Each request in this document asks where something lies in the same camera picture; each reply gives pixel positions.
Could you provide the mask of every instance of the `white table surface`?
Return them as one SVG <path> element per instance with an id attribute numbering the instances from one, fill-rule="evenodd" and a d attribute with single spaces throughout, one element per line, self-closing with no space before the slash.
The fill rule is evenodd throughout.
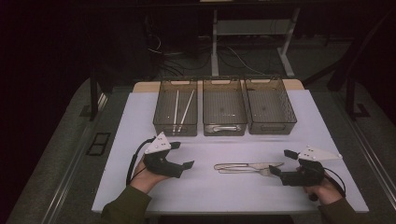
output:
<path id="1" fill-rule="evenodd" d="M 167 159 L 181 164 L 195 161 L 181 178 L 157 185 L 147 215 L 169 214 L 296 214 L 318 211 L 318 203 L 307 199 L 301 187 L 282 186 L 276 176 L 259 174 L 219 174 L 213 166 L 224 162 L 285 162 L 282 171 L 295 171 L 299 163 L 284 157 L 283 150 L 300 152 L 307 145 L 338 150 L 318 112 L 309 91 L 288 91 L 297 123 L 290 135 L 204 136 L 202 94 L 198 94 L 198 135 L 168 137 L 181 142 Z M 158 92 L 133 92 L 126 103 L 113 147 L 97 191 L 92 211 L 102 212 L 125 188 L 131 158 L 142 142 L 156 135 L 152 120 Z M 140 154 L 148 147 L 146 144 Z M 367 212 L 343 160 L 323 161 L 322 165 L 339 174 L 346 183 L 346 198 L 357 212 Z"/>

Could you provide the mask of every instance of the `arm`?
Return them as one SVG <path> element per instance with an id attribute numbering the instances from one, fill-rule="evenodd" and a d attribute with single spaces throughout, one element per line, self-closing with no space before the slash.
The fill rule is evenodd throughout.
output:
<path id="1" fill-rule="evenodd" d="M 364 224 L 369 220 L 359 216 L 345 198 L 341 196 L 335 186 L 326 178 L 319 186 L 304 187 L 308 194 L 315 193 L 321 206 L 318 207 L 322 214 L 323 223 L 329 224 Z"/>
<path id="2" fill-rule="evenodd" d="M 103 209 L 101 220 L 94 222 L 105 223 L 143 223 L 145 212 L 151 198 L 148 193 L 161 181 L 169 178 L 164 175 L 155 175 L 148 171 L 143 158 L 134 169 L 134 178 L 120 196 L 108 203 Z"/>

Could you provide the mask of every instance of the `storage bin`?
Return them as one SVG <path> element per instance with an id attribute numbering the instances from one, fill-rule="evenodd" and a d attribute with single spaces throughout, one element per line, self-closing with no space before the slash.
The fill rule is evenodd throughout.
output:
<path id="1" fill-rule="evenodd" d="M 297 118 L 280 77 L 244 77 L 244 98 L 250 134 L 290 134 Z"/>
<path id="2" fill-rule="evenodd" d="M 196 136 L 198 97 L 196 77 L 164 77 L 153 124 L 157 134 Z"/>
<path id="3" fill-rule="evenodd" d="M 203 80 L 205 136 L 242 136 L 247 115 L 239 77 L 205 77 Z"/>

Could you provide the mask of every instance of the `sleeve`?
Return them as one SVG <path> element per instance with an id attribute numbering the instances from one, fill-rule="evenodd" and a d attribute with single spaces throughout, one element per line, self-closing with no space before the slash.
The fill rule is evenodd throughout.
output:
<path id="1" fill-rule="evenodd" d="M 352 206 L 347 202 L 347 199 L 343 198 L 335 203 L 318 207 L 322 214 L 323 223 L 329 224 L 366 224 L 369 220 L 363 216 L 359 216 L 353 210 Z"/>
<path id="2" fill-rule="evenodd" d="M 127 186 L 120 196 L 108 203 L 102 211 L 101 220 L 94 224 L 140 224 L 144 222 L 151 198 L 142 191 Z"/>

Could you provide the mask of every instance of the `hand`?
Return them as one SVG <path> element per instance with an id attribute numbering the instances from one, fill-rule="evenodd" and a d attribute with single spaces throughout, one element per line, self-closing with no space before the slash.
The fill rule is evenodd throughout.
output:
<path id="1" fill-rule="evenodd" d="M 343 198 L 337 188 L 326 178 L 323 178 L 320 185 L 304 187 L 304 191 L 309 195 L 316 194 L 323 205 L 335 203 Z"/>
<path id="2" fill-rule="evenodd" d="M 144 193 L 149 193 L 154 186 L 156 186 L 161 181 L 168 179 L 169 176 L 165 175 L 155 175 L 146 169 L 145 163 L 143 163 L 143 156 L 140 162 L 134 168 L 134 178 L 130 183 L 130 186 L 139 189 Z"/>

